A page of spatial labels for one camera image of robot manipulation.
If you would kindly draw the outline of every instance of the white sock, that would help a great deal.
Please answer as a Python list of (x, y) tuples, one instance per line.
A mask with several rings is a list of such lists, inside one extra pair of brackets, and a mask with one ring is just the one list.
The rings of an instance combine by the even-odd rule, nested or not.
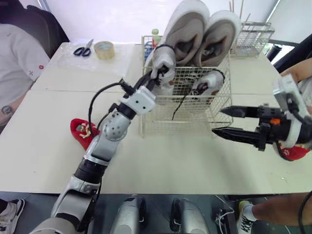
[(6, 216), (11, 214), (12, 209), (13, 209), (12, 204), (8, 202), (8, 205), (6, 206), (5, 210), (0, 213), (0, 216)]
[(245, 206), (245, 207), (243, 208), (243, 215), (244, 215), (247, 219), (249, 219), (250, 221), (256, 221), (256, 220), (258, 220), (258, 219), (254, 216), (254, 214), (253, 214), (253, 206), (254, 206), (254, 205), (250, 204), (250, 205), (247, 205), (247, 206)]

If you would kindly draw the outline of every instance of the white wire basket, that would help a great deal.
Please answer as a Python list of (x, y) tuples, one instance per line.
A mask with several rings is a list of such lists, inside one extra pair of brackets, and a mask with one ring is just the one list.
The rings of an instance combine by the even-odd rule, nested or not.
[(231, 56), (257, 57), (274, 32), (275, 29), (271, 27), (271, 23), (242, 23), (236, 43), (231, 48)]
[[(146, 50), (146, 43), (150, 41), (152, 41), (151, 36), (142, 37), (145, 59), (151, 52)], [(189, 95), (193, 83), (214, 69), (224, 74), (224, 84), (219, 92), (212, 96)], [(150, 67), (143, 66), (143, 73), (150, 70)], [(173, 82), (173, 95), (157, 96), (156, 107), (142, 116), (142, 136), (165, 133), (212, 134), (212, 128), (232, 124), (233, 118), (220, 112), (220, 109), (232, 105), (229, 55), (218, 67), (176, 67)]]

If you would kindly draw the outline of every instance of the black shoelace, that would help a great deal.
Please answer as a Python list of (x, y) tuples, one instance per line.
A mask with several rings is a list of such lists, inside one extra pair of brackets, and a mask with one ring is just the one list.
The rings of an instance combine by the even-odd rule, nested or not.
[(245, 216), (243, 216), (242, 221), (242, 226), (240, 227), (241, 230), (249, 232), (250, 228), (252, 228), (253, 222), (247, 219)]

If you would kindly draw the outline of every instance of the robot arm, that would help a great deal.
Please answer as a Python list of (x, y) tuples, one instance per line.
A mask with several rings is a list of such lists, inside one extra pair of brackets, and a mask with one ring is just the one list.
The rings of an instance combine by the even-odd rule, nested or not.
[(150, 73), (143, 76), (134, 88), (121, 98), (117, 111), (102, 125), (99, 136), (93, 138), (76, 172), (55, 202), (51, 218), (39, 224), (30, 234), (76, 234), (87, 229), (96, 206), (95, 195), (100, 191), (102, 177), (120, 141), (135, 115), (151, 111), (156, 103), (150, 92), (155, 80)]
[(261, 151), (265, 150), (266, 144), (273, 144), (277, 140), (286, 148), (295, 144), (308, 144), (310, 147), (312, 120), (290, 74), (278, 80), (273, 94), (281, 109), (264, 105), (231, 106), (221, 110), (233, 117), (259, 118), (259, 126), (255, 132), (231, 127), (216, 128), (213, 132), (225, 139), (252, 144)]

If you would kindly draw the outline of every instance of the white shirt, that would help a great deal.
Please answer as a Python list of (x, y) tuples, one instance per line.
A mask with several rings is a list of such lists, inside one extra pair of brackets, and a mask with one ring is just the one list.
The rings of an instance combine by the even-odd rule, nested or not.
[(35, 38), (16, 26), (0, 24), (0, 109), (22, 97), (48, 62)]

